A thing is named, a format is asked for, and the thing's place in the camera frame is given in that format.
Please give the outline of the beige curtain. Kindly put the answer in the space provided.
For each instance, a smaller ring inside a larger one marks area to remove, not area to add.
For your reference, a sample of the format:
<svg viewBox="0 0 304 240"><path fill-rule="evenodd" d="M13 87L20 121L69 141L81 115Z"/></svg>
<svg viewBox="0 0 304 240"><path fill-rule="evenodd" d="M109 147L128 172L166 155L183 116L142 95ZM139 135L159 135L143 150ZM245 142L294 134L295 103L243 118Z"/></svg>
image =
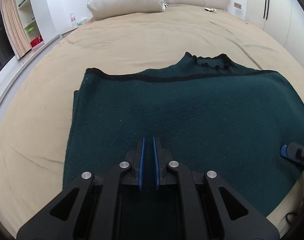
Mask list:
<svg viewBox="0 0 304 240"><path fill-rule="evenodd" d="M31 50L30 43L20 22L16 0L0 0L3 23L12 49L18 59Z"/></svg>

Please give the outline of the dark green knit sweater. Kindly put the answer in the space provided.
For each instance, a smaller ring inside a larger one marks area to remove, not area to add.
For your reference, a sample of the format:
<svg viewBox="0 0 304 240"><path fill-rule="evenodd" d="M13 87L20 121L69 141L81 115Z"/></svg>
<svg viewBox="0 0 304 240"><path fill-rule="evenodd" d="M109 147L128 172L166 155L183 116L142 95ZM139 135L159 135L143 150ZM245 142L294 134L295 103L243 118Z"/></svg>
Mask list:
<svg viewBox="0 0 304 240"><path fill-rule="evenodd" d="M109 75L86 70L73 95L63 184L99 174L152 138L193 171L216 171L263 215L292 189L302 168L280 157L304 146L304 103L280 73L234 63L227 55L186 53L163 69Z"/></svg>

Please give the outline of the beige bed sheet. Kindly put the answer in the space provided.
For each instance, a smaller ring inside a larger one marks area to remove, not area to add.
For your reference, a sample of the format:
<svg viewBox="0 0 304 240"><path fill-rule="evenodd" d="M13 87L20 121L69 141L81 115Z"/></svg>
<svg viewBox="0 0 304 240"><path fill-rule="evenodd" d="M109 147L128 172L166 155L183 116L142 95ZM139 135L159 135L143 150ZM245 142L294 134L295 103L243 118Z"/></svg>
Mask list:
<svg viewBox="0 0 304 240"><path fill-rule="evenodd" d="M304 69L267 33L226 11L165 12L91 21L27 67L0 105L0 221L12 236L62 188L73 93L87 68L132 74L189 52L281 73L304 103Z"/></svg>

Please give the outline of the striped black white cloth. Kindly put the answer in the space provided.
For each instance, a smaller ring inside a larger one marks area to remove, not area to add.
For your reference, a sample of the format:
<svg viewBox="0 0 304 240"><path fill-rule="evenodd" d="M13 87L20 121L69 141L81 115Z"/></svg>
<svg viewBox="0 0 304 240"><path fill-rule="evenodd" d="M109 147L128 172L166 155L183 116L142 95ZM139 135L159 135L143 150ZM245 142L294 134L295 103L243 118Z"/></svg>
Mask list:
<svg viewBox="0 0 304 240"><path fill-rule="evenodd" d="M168 8L169 8L169 5L168 5L168 3L166 3L165 0L163 0L163 4L164 4L165 9L168 9Z"/></svg>

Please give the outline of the wall socket plate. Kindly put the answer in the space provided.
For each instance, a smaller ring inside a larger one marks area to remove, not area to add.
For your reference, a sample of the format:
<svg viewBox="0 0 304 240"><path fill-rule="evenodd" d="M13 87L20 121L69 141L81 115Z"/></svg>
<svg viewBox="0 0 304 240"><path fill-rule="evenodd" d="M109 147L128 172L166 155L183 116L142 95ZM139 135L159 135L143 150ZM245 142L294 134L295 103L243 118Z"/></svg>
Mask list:
<svg viewBox="0 0 304 240"><path fill-rule="evenodd" d="M237 9L242 9L242 5L240 3L234 3L234 7L236 7Z"/></svg>

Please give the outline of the small item on bed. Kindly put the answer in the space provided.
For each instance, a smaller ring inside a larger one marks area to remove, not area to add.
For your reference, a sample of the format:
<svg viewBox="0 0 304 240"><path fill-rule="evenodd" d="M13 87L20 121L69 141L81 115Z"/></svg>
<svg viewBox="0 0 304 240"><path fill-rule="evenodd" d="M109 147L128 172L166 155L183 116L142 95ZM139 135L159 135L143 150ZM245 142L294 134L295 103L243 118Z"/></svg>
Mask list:
<svg viewBox="0 0 304 240"><path fill-rule="evenodd" d="M215 13L216 12L216 9L214 9L214 8L204 8L204 9L207 12L211 12L211 13Z"/></svg>

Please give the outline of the white wall shelf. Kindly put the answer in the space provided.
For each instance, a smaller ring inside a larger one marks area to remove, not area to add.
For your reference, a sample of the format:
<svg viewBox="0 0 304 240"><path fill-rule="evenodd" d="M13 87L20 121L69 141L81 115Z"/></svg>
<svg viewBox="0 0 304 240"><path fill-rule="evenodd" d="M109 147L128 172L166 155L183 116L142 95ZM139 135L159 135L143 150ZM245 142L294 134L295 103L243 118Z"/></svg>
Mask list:
<svg viewBox="0 0 304 240"><path fill-rule="evenodd" d="M32 9L32 2L31 0L16 0L16 6L24 33L30 43L34 38L41 35ZM34 48L31 47L31 49L37 50L42 47L43 44L44 41Z"/></svg>

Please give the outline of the red box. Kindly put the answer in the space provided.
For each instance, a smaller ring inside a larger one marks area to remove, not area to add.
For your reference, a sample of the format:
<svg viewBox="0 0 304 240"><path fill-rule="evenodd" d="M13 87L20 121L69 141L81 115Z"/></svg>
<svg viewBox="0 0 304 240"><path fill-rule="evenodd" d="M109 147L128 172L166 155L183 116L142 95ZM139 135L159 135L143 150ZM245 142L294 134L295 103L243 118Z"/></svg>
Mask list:
<svg viewBox="0 0 304 240"><path fill-rule="evenodd" d="M34 48L35 46L37 46L38 44L40 44L41 42L43 42L43 38L41 35L37 36L36 38L34 38L31 42L30 45L32 48Z"/></svg>

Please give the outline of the plastic water bottle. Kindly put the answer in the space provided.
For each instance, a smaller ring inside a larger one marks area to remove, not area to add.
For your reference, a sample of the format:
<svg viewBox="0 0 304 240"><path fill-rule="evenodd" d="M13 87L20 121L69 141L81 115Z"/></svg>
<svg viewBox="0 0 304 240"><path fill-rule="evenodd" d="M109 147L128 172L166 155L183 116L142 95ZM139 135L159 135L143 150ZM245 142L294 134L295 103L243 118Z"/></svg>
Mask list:
<svg viewBox="0 0 304 240"><path fill-rule="evenodd" d="M72 27L75 28L77 26L77 22L76 22L76 18L73 14L70 14L70 20L71 20Z"/></svg>

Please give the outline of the white wardrobe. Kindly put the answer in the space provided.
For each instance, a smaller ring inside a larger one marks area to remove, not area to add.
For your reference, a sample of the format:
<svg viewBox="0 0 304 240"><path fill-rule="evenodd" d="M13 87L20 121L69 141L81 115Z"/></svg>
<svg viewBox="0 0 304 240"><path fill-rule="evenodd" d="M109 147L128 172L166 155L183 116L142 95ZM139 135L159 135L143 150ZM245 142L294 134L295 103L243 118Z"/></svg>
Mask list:
<svg viewBox="0 0 304 240"><path fill-rule="evenodd" d="M248 0L246 21L279 42L304 69L304 11L297 0Z"/></svg>

